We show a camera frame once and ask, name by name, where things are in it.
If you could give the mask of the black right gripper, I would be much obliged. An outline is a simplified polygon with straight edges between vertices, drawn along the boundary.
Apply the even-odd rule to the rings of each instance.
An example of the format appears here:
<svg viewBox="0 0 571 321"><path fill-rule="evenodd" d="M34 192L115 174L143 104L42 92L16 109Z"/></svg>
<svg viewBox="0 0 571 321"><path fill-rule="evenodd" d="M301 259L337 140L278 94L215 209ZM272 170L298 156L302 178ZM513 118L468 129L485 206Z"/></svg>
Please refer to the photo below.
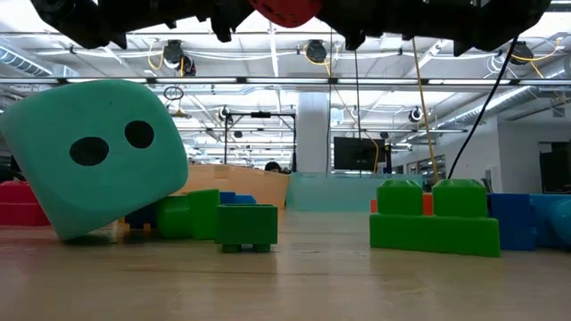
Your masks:
<svg viewBox="0 0 571 321"><path fill-rule="evenodd" d="M317 18L342 35L345 49L355 51L368 36L380 37L384 33L401 34L405 40L413 37L450 39L446 25L446 3L423 0L371 1L369 17L362 29L359 2L354 0L321 0Z"/></svg>

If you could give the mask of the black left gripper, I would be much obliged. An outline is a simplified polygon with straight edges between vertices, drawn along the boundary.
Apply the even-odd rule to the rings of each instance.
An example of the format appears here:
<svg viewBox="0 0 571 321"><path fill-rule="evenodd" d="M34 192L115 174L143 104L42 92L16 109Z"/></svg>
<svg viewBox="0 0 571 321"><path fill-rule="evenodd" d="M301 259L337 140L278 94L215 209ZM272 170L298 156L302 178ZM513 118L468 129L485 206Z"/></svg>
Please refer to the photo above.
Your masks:
<svg viewBox="0 0 571 321"><path fill-rule="evenodd" d="M126 2L124 31L131 32L177 21L211 17L211 27L222 43L231 41L231 33L254 11L248 0L134 0Z"/></svg>

